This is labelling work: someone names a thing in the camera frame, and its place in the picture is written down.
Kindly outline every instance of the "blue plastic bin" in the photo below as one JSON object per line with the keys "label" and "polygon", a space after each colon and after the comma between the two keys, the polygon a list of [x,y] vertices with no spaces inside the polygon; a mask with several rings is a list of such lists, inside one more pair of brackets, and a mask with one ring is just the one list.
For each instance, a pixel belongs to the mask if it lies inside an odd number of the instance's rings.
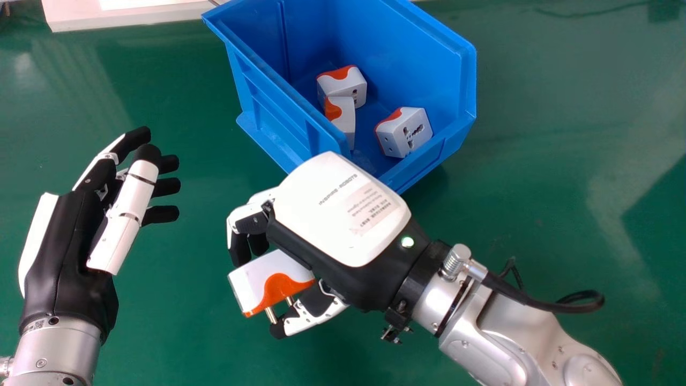
{"label": "blue plastic bin", "polygon": [[[231,0],[202,18],[226,43],[238,124],[286,172],[332,150],[402,193],[458,150],[476,118],[474,46],[407,0]],[[368,82],[353,152],[316,99],[316,76],[347,65]],[[401,106],[425,108],[434,137],[396,159],[374,127]]]}

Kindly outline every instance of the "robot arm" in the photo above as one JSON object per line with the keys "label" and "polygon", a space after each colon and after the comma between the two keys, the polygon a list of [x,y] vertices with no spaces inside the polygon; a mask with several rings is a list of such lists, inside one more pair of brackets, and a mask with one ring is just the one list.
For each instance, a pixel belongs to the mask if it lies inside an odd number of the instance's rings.
{"label": "robot arm", "polygon": [[[176,178],[158,179],[178,169],[178,158],[149,141],[147,127],[122,135],[71,192],[40,198],[19,262],[21,339],[13,358],[0,360],[5,386],[93,384],[119,309],[113,276],[142,226],[178,218],[175,206],[148,207],[180,189]],[[117,172],[130,152],[130,168]]]}
{"label": "robot arm", "polygon": [[473,260],[466,246],[431,240],[400,196],[332,152],[306,161],[269,192],[228,217],[237,270],[266,250],[235,247],[249,235],[321,278],[272,324],[277,339],[349,305],[384,312],[389,326],[381,338],[396,344],[414,320],[483,385],[621,385],[612,366],[567,335],[554,315],[597,310],[601,294],[532,299]]}

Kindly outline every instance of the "blue storage box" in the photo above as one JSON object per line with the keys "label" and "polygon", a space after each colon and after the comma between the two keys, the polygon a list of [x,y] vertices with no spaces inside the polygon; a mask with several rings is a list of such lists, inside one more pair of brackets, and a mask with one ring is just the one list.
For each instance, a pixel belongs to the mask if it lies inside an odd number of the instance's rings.
{"label": "blue storage box", "polygon": [[[202,18],[226,43],[238,124],[286,172],[332,150],[402,193],[460,148],[476,118],[474,46],[407,0],[231,0]],[[347,65],[368,82],[352,152],[316,86]],[[434,137],[397,159],[374,127],[401,106],[426,109]]]}

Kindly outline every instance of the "robotic hand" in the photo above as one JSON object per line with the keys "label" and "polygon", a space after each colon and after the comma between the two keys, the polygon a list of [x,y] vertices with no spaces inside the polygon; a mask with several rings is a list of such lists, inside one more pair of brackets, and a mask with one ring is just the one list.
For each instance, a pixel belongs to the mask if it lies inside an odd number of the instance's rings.
{"label": "robotic hand", "polygon": [[[277,339],[323,323],[350,305],[383,311],[390,325],[381,338],[393,343],[412,331],[408,324],[414,320],[483,385],[622,384],[612,366],[566,334],[555,317],[597,310],[603,295],[581,291],[556,303],[532,299],[503,279],[514,271],[521,283],[512,264],[494,274],[472,259],[466,246],[432,241],[398,194],[332,152],[253,196],[227,224],[229,251],[239,267],[229,278],[244,312],[245,298],[259,299],[261,293],[252,288],[260,286],[237,282],[235,274],[263,259],[250,261],[269,243],[300,263],[301,276],[312,271],[321,278],[272,321],[270,332]],[[271,296],[261,305],[275,300]]]}
{"label": "robotic hand", "polygon": [[[117,138],[88,165],[71,192],[45,193],[19,262],[24,310],[14,357],[0,359],[3,386],[93,384],[100,346],[115,326],[113,276],[141,227],[178,218],[176,206],[148,207],[174,194],[175,155],[162,156],[141,127]],[[131,166],[117,166],[134,151]]]}

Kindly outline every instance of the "green table surface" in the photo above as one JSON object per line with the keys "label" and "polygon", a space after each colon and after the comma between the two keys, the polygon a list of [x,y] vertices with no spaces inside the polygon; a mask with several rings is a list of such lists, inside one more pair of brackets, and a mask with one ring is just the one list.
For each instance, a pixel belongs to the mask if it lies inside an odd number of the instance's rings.
{"label": "green table surface", "polygon": [[[561,316],[627,385],[684,385],[686,5],[429,1],[478,51],[478,119],[403,197],[435,238],[531,294],[607,296]],[[348,310],[275,341],[226,281],[225,218],[285,174],[236,125],[223,44],[200,21],[52,34],[40,2],[0,21],[0,354],[18,341],[16,267],[38,197],[71,189],[131,128],[181,158],[182,216],[146,228],[116,278],[121,308],[96,383],[475,385],[423,330],[393,346]]]}

